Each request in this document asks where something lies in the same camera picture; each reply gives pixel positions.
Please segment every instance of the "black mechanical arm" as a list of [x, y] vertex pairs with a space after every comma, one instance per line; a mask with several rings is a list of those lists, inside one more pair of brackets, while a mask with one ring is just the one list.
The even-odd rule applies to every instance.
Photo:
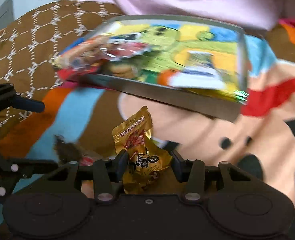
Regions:
[[[0, 111], [13, 106], [33, 112], [42, 102], [0, 85]], [[171, 144], [174, 175], [185, 183], [178, 195], [126, 195], [112, 183], [121, 181], [128, 153], [92, 166], [69, 162], [4, 159], [0, 154], [0, 203], [15, 240], [24, 239], [289, 239], [294, 217], [291, 200], [228, 162], [218, 167], [184, 160]], [[20, 179], [44, 174], [12, 194]], [[81, 193], [93, 181], [95, 198]], [[216, 184], [217, 191], [207, 189]]]

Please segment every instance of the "red fabric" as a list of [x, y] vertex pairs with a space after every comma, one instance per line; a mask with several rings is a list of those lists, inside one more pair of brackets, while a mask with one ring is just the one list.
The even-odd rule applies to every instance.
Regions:
[[295, 19], [280, 19], [279, 23], [280, 24], [287, 24], [287, 25], [290, 25], [292, 27], [295, 27]]
[[268, 87], [263, 91], [248, 91], [248, 103], [241, 109], [241, 114], [262, 117], [275, 107], [282, 105], [295, 93], [295, 78], [283, 83]]

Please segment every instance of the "black dot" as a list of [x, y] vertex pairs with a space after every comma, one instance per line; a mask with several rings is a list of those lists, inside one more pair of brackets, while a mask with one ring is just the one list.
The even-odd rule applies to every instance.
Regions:
[[128, 36], [128, 39], [129, 39], [129, 40], [133, 40], [133, 39], [135, 39], [135, 38], [136, 38], [136, 33], [130, 34], [130, 35]]
[[246, 145], [246, 146], [249, 146], [249, 144], [250, 144], [252, 141], [253, 141], [253, 139], [251, 138], [251, 136], [248, 136], [248, 137], [246, 138], [245, 145]]
[[224, 137], [221, 141], [221, 148], [223, 150], [226, 150], [228, 147], [230, 147], [232, 145], [232, 142], [229, 138]]

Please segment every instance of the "cartoon print fabric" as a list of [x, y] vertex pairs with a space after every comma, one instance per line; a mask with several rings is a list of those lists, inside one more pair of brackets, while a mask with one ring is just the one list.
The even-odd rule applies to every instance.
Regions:
[[[73, 14], [77, 8], [70, 10]], [[53, 144], [59, 134], [86, 150], [114, 156], [112, 129], [146, 105], [159, 146], [172, 141], [185, 159], [239, 165], [295, 204], [295, 27], [278, 25], [266, 41], [248, 36], [247, 44], [249, 103], [234, 123], [116, 91], [65, 86], [46, 90], [41, 97], [45, 111], [16, 122], [0, 137], [0, 151], [4, 156], [57, 161]], [[21, 180], [16, 190], [35, 179]], [[147, 193], [178, 193], [183, 186], [168, 169]], [[93, 196], [92, 189], [91, 183], [83, 184], [86, 195]], [[291, 236], [295, 240], [295, 221]]]

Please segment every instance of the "brown patterned cushion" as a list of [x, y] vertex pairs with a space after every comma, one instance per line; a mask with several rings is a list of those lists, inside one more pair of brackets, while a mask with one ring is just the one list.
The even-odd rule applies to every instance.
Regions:
[[[41, 6], [0, 32], [0, 83], [13, 83], [23, 97], [42, 100], [62, 85], [51, 66], [58, 52], [122, 12], [113, 4], [59, 1]], [[0, 139], [31, 113], [0, 112]]]

